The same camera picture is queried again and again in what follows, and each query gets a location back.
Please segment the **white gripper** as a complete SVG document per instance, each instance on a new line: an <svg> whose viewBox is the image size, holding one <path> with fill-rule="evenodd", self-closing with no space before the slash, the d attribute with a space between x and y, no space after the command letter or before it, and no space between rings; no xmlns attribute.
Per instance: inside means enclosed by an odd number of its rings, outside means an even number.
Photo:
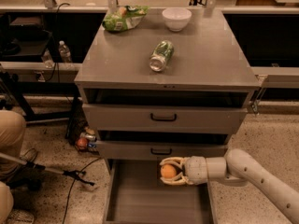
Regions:
<svg viewBox="0 0 299 224"><path fill-rule="evenodd" d="M161 166L166 164L176 166L180 170L185 168L185 176L183 173L179 173L171 178L161 177L161 181L166 185L200 185L207 182L206 159L203 157L192 156L188 159L183 157L170 157L160 162Z"/></svg>

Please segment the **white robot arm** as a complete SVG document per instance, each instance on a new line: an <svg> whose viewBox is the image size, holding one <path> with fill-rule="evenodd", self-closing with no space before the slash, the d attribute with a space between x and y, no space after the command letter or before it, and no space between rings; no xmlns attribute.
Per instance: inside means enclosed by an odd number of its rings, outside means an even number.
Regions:
<svg viewBox="0 0 299 224"><path fill-rule="evenodd" d="M299 224L299 192L269 173L249 153L230 149L224 157L170 157L160 162L161 181L170 186L250 182L292 223Z"/></svg>

